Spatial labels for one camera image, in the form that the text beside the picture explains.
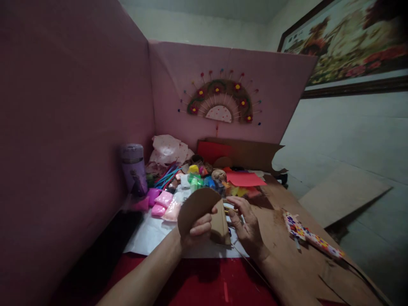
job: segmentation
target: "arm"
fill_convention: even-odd
[[[200,218],[184,240],[180,238],[179,229],[174,228],[149,256],[109,290],[97,306],[153,305],[179,263],[183,250],[210,236],[210,222],[210,214]]]
[[[321,306],[319,301],[304,292],[303,288],[294,286],[290,276],[285,273],[284,266],[273,256],[265,246],[259,229],[258,219],[251,210],[247,200],[239,197],[227,197],[238,208],[245,219],[242,225],[233,210],[229,210],[229,217],[235,227],[237,236],[248,255],[255,261],[263,272],[276,295],[285,306],[315,305]]]

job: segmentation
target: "crumpled paper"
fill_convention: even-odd
[[[172,162],[183,164],[194,155],[185,143],[171,135],[154,136],[153,148],[149,163],[155,162],[163,166]]]
[[[124,253],[149,255],[156,246],[177,226],[151,215],[151,209],[144,213],[144,220],[130,238]],[[231,241],[242,255],[249,257],[238,240],[237,233],[231,228]],[[183,258],[239,258],[239,253],[231,246],[215,244],[211,240],[203,241],[183,255]]]

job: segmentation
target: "purple water bottle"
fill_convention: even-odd
[[[129,193],[137,198],[144,197],[147,194],[147,181],[143,146],[141,144],[123,145],[120,157]]]

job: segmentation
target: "hand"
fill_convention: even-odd
[[[216,214],[217,211],[217,207],[214,206],[211,210],[211,214]],[[205,214],[193,224],[189,235],[187,235],[181,241],[183,248],[191,247],[200,241],[210,238],[212,220],[211,214]]]
[[[237,214],[233,210],[229,210],[229,217],[245,251],[255,262],[264,261],[270,255],[270,252],[262,240],[258,219],[250,204],[247,200],[236,196],[227,197],[227,200],[234,204],[234,207],[244,216],[245,224],[242,225]]]

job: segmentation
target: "ceiling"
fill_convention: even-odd
[[[119,0],[124,5],[268,23],[288,0]]]

